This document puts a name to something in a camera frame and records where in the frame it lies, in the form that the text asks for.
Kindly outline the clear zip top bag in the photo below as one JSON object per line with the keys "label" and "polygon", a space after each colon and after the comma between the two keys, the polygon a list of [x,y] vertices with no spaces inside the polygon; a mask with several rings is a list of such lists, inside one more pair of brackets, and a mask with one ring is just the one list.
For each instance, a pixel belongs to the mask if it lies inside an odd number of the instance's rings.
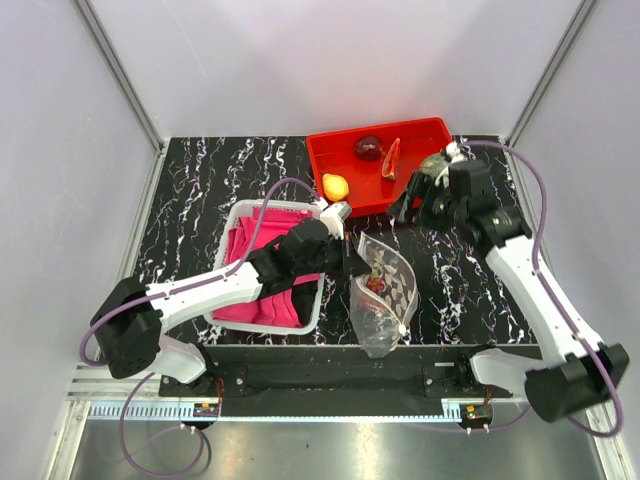
{"label": "clear zip top bag", "polygon": [[[372,271],[351,279],[349,319],[367,356],[381,359],[408,337],[419,301],[416,276],[398,251],[366,234],[360,235],[357,251]],[[384,293],[377,295],[366,287],[370,276],[385,281]]]}

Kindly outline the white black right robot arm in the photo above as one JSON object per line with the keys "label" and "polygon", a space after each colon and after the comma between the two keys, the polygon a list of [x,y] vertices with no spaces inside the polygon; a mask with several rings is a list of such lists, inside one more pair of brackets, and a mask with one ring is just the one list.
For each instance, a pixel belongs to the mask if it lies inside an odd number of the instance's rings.
{"label": "white black right robot arm", "polygon": [[474,348],[453,374],[460,393],[497,387],[525,398],[548,423],[613,399],[629,365],[626,350],[605,344],[573,307],[535,252],[519,210],[500,206],[485,163],[425,158],[389,213],[402,223],[458,230],[507,288],[537,340],[539,359]]}

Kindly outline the green fake vegetable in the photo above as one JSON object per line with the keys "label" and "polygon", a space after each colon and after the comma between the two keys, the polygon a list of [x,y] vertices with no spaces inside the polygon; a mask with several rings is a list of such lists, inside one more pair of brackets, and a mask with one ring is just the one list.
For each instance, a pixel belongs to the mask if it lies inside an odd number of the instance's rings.
{"label": "green fake vegetable", "polygon": [[451,161],[446,151],[440,151],[424,158],[418,170],[426,177],[435,181],[439,175],[448,168]]}

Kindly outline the dark red fake apple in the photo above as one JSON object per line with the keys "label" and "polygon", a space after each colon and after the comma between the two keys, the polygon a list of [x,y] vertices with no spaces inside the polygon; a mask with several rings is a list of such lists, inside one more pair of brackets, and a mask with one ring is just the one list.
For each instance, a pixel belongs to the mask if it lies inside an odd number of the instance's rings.
{"label": "dark red fake apple", "polygon": [[356,141],[354,146],[356,156],[366,161],[376,161],[384,153],[382,141],[373,135],[365,136]]}

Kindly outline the red fake food piece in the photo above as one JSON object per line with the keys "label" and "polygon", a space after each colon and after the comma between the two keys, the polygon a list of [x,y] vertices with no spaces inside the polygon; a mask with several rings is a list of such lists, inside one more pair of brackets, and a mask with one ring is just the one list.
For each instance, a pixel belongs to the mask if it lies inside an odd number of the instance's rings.
{"label": "red fake food piece", "polygon": [[397,161],[400,153],[400,139],[396,138],[389,147],[382,162],[381,175],[388,180],[396,179]]}

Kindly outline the purple fake grapes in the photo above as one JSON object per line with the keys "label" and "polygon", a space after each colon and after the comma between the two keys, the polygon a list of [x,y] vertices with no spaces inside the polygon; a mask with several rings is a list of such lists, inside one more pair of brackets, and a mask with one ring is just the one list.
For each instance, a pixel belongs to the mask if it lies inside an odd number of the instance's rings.
{"label": "purple fake grapes", "polygon": [[366,281],[366,287],[377,295],[381,295],[387,289],[385,281],[378,276],[370,276]]}

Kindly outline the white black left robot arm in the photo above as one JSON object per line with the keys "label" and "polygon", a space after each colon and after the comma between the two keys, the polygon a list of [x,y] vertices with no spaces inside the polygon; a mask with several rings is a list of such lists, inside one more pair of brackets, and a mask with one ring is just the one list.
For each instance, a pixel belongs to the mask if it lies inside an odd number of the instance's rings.
{"label": "white black left robot arm", "polygon": [[282,293],[310,275],[357,278],[370,272],[352,241],[308,218],[246,260],[208,274],[156,286],[121,280],[91,320],[91,333],[112,378],[154,372],[203,396],[214,388],[216,372],[199,347],[167,331],[223,307]]}

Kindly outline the yellow fake fruit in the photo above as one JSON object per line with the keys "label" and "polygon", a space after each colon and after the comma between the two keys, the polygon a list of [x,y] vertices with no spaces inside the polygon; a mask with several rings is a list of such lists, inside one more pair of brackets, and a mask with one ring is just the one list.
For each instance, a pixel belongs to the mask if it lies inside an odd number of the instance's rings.
{"label": "yellow fake fruit", "polygon": [[350,192],[347,180],[335,174],[326,173],[322,176],[323,196],[331,202],[345,200]]}

